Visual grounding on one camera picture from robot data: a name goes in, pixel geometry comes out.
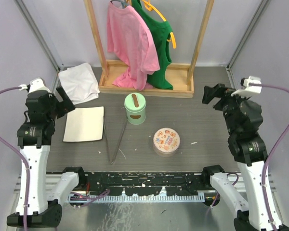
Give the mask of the white square plate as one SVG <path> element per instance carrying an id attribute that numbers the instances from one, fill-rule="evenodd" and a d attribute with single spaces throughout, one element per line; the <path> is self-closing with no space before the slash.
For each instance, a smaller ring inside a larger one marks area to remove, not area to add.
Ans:
<path id="1" fill-rule="evenodd" d="M 99 141 L 103 137 L 104 107 L 76 108 L 67 114 L 63 142 Z"/>

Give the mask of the white cloth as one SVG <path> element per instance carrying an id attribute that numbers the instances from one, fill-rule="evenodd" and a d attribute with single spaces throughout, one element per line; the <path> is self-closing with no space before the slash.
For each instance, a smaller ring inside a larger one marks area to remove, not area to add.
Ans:
<path id="1" fill-rule="evenodd" d="M 58 74 L 61 86 L 74 105 L 99 98 L 99 85 L 89 63 L 70 67 Z"/>

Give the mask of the mint green canister lid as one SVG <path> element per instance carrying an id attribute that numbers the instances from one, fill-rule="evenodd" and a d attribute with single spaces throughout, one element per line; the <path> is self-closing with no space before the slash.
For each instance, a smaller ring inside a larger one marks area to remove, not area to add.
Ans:
<path id="1" fill-rule="evenodd" d="M 126 110 L 138 113 L 145 109 L 146 99 L 142 94 L 134 92 L 125 97 L 124 106 Z"/>

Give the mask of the silver embossed tin lid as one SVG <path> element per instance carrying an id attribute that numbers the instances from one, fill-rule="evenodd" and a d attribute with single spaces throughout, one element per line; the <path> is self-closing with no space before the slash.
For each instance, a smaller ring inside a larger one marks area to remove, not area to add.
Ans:
<path id="1" fill-rule="evenodd" d="M 180 146 L 181 138 L 172 128 L 160 128 L 153 136 L 153 145 Z"/>

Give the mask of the mint green tin canister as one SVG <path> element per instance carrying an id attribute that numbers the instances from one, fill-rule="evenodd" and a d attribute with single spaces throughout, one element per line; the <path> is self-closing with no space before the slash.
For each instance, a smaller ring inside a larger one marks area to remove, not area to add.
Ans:
<path id="1" fill-rule="evenodd" d="M 127 120 L 133 125 L 140 125 L 146 119 L 146 110 L 145 108 L 140 110 L 130 110 L 126 108 Z"/>

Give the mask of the metal serving tongs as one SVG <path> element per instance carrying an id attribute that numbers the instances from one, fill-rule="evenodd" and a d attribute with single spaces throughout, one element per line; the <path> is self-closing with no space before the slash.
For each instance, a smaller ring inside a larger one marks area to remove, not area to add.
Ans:
<path id="1" fill-rule="evenodd" d="M 127 123 L 128 123 L 128 119 L 125 118 L 124 122 L 123 122 L 123 125 L 122 125 L 122 128 L 121 128 L 121 131 L 120 131 L 120 134 L 119 134 L 119 137 L 118 137 L 118 140 L 115 143 L 110 143 L 108 141 L 106 120 L 104 119 L 104 121 L 103 121 L 103 136 L 105 137 L 106 154 L 107 154 L 108 162 L 111 165 L 113 165 L 115 160 L 116 160 L 116 157 L 117 157 L 117 154 L 118 154 L 118 151 L 119 151 L 119 148 L 120 148 L 120 144 L 121 144 L 121 141 L 122 141 L 124 133 L 125 133 L 125 129 L 126 129 Z M 111 152 L 110 148 L 114 144 L 116 146 L 115 146 L 113 152 Z"/>

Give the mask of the round silver tin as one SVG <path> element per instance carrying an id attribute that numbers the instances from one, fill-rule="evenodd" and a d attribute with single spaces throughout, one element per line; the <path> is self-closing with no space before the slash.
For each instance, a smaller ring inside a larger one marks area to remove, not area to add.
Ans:
<path id="1" fill-rule="evenodd" d="M 153 150 L 159 156 L 171 157 L 178 152 L 179 146 L 153 145 Z"/>

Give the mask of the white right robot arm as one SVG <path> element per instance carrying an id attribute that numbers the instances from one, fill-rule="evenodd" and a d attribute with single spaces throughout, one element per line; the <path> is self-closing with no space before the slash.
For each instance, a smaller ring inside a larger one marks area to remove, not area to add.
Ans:
<path id="1" fill-rule="evenodd" d="M 268 181 L 269 155 L 258 133 L 263 123 L 262 108 L 250 100 L 260 91 L 254 87 L 235 90 L 224 84 L 205 86 L 203 104 L 214 98 L 214 109 L 223 113 L 228 129 L 228 147 L 244 181 L 247 199 L 232 185 L 220 165 L 204 167 L 201 173 L 204 188 L 215 189 L 234 213 L 237 231 L 288 231 L 273 200 Z"/>

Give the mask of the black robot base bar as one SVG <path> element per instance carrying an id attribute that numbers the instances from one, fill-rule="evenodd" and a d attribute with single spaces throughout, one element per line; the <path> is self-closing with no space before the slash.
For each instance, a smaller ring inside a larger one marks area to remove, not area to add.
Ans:
<path id="1" fill-rule="evenodd" d="M 73 191 L 88 191 L 100 195 L 110 190 L 110 196 L 198 195 L 200 191 L 215 191 L 201 173 L 194 172 L 85 172 Z"/>

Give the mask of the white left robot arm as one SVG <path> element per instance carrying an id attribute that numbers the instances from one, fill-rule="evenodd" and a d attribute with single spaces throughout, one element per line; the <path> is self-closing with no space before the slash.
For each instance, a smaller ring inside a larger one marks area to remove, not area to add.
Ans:
<path id="1" fill-rule="evenodd" d="M 70 193 L 83 190 L 87 179 L 82 167 L 66 167 L 61 178 L 46 192 L 46 166 L 55 132 L 55 120 L 75 110 L 62 87 L 62 98 L 46 88 L 30 88 L 24 112 L 25 121 L 17 131 L 22 160 L 21 188 L 16 211 L 7 217 L 7 225 L 17 228 L 56 228 L 62 218 L 62 204 Z"/>

